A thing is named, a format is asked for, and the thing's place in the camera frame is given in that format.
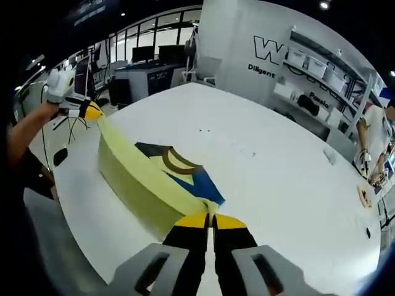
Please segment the floor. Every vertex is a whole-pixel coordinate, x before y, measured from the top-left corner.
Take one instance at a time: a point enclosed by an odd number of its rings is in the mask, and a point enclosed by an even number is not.
[[[103,97],[109,99],[108,91],[103,91],[103,93],[99,96],[99,98]],[[110,104],[103,106],[102,110],[106,116],[109,116],[117,111],[117,109],[113,108]],[[84,136],[84,133],[86,132],[85,125],[79,120],[77,120],[75,123],[74,121],[75,118],[69,118],[69,120],[63,122],[56,130],[52,130],[53,121],[51,121],[44,127],[44,141],[42,132],[39,132],[31,142],[29,146],[30,150],[46,167],[48,164],[45,157],[43,142],[45,143],[49,167],[53,169],[54,154],[64,147],[67,147],[69,144],[73,144],[75,139]],[[88,127],[96,124],[95,120],[87,120],[86,122]],[[73,125],[73,133],[70,135],[70,129]]]

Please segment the white table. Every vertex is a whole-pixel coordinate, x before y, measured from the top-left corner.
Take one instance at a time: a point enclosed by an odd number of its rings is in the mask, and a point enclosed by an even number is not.
[[[317,290],[350,295],[375,270],[380,225],[373,192],[373,208],[366,210],[356,187],[365,181],[351,164],[338,155],[331,166],[323,153],[327,144],[291,120],[227,92],[187,84],[141,100],[110,121],[132,143],[173,145],[204,165],[227,200],[220,213],[245,222],[259,245],[301,267]],[[98,171],[98,143],[93,128],[69,147],[54,174],[71,232],[108,283],[119,265],[156,240]],[[206,257],[213,275],[212,248]],[[215,279],[204,277],[199,294],[220,295]]]

